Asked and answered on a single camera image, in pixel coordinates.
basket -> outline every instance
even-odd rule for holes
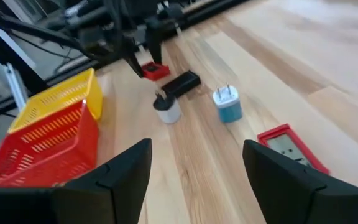
[[[82,99],[86,99],[93,118],[98,120],[102,110],[103,94],[93,68],[29,98],[26,106],[11,124],[8,133],[14,133]]]
[[[83,100],[8,134],[0,145],[0,187],[50,187],[94,169],[98,133]]]

blue power adapter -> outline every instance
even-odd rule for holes
[[[214,103],[218,109],[219,118],[223,123],[230,123],[242,118],[242,108],[239,93],[234,86],[227,85],[214,91]]]

red basket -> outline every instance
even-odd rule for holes
[[[79,101],[7,135],[0,145],[0,187],[49,187],[93,169],[98,133]]]

red object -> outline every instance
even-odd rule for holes
[[[329,175],[329,170],[317,159],[316,156],[310,151],[308,146],[298,137],[298,135],[291,129],[289,124],[283,124],[262,134],[258,134],[258,142],[264,146],[269,147],[268,140],[286,134],[290,137],[293,143],[303,153],[303,155],[309,160],[311,165],[320,172]]]
[[[152,80],[157,81],[160,78],[166,77],[167,75],[171,74],[168,66],[160,65],[154,62],[149,62],[142,66],[142,70],[144,73],[144,77]]]
[[[98,133],[79,101],[7,135],[0,145],[0,187],[50,187],[95,168]]]

wooden surface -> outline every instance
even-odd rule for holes
[[[242,143],[289,123],[332,176],[358,186],[358,3],[250,1],[163,45],[172,75],[203,85],[163,124],[155,83],[123,61],[98,72],[105,94],[99,163],[152,138],[150,183],[139,223],[265,223],[242,163]],[[150,55],[138,55],[141,63]],[[211,93],[226,82],[244,117],[222,124]]]

